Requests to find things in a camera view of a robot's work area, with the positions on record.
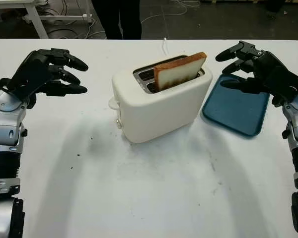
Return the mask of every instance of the toaster slot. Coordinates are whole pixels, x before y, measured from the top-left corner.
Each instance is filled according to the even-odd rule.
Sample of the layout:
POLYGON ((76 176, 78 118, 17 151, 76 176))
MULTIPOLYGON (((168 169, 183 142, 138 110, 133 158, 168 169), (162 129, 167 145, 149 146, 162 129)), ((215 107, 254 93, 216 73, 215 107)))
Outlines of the toaster slot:
MULTIPOLYGON (((140 84, 141 88, 146 93, 149 93, 149 94, 157 93, 158 90, 156 89, 155 84, 154 84, 154 71, 153 71, 153 68, 156 65, 159 65, 159 64, 162 64, 162 63, 167 63, 167 62, 174 61, 174 60, 177 60, 177 59, 182 59, 182 58, 185 58, 185 57, 187 57, 187 56, 178 56, 178 57, 174 57, 172 59, 168 59, 168 60, 161 61, 161 62, 152 64, 152 65, 149 65, 149 66, 146 66, 146 67, 136 69, 133 72, 133 76, 136 79, 136 81, 140 84)), ((204 72, 201 69, 197 73, 195 78, 200 77, 202 75, 204 75, 204 72)))
POLYGON ((151 83, 147 84, 147 88, 152 93, 157 93, 158 92, 157 89, 156 89, 156 87, 155 87, 154 82, 151 82, 151 83))
POLYGON ((147 80, 153 79, 154 78, 153 69, 149 69, 147 71, 143 71, 143 72, 139 73, 139 77, 143 81, 147 81, 147 80))

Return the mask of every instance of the toaster knob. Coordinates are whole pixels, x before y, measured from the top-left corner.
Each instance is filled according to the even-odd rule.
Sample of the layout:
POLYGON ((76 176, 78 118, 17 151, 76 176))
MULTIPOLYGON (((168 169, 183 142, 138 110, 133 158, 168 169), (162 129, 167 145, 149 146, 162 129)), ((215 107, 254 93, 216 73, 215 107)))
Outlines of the toaster knob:
POLYGON ((121 126, 119 119, 116 119, 116 124, 117 124, 118 129, 121 129, 122 126, 121 126))

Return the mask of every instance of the toasted bread crust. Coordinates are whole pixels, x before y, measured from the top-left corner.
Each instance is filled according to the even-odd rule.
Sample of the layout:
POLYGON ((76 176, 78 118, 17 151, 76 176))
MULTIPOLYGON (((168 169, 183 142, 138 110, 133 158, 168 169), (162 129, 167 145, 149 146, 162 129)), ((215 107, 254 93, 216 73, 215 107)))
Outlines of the toasted bread crust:
POLYGON ((187 57, 182 58, 182 59, 176 59, 174 61, 171 61, 171 62, 168 62, 168 63, 162 63, 162 64, 159 64, 159 65, 155 66, 153 68, 155 87, 158 89, 158 91, 161 91, 161 90, 176 86, 176 85, 178 85, 180 83, 183 83, 185 81, 188 81, 189 80, 188 78, 184 78, 183 80, 177 80, 177 81, 174 81, 172 83, 167 83, 163 87, 160 88, 159 87, 159 77, 158 77, 158 75, 159 75, 160 71, 175 68, 175 67, 178 67, 178 66, 182 66, 182 65, 185 65, 185 64, 188 64, 188 63, 191 63, 193 61, 197 61, 197 60, 200 60, 200 59, 206 58, 206 57, 207 56, 204 52, 199 52, 199 53, 196 53, 192 56, 187 56, 187 57))

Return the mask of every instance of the blue tray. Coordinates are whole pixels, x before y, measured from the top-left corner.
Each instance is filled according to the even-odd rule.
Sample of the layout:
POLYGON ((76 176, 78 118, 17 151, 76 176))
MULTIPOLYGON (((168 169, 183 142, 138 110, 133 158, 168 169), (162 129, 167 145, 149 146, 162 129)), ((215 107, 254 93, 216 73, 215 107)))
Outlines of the blue tray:
POLYGON ((242 135, 255 136, 261 131, 269 94, 248 94, 220 85, 223 80, 238 78, 240 77, 235 75, 221 75, 200 116, 204 115, 207 119, 242 135))

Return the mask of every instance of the table leg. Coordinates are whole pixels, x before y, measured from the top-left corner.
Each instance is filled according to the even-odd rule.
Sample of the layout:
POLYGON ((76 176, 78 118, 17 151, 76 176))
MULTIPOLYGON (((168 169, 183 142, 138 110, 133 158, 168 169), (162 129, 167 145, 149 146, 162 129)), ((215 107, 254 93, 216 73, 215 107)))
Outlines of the table leg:
POLYGON ((91 23, 89 0, 86 0, 86 18, 87 22, 91 23))
POLYGON ((46 31, 44 29, 44 26, 41 22, 40 16, 35 8, 34 3, 25 3, 24 6, 29 14, 29 17, 30 17, 39 37, 41 39, 48 39, 49 38, 48 34, 46 34, 46 31))

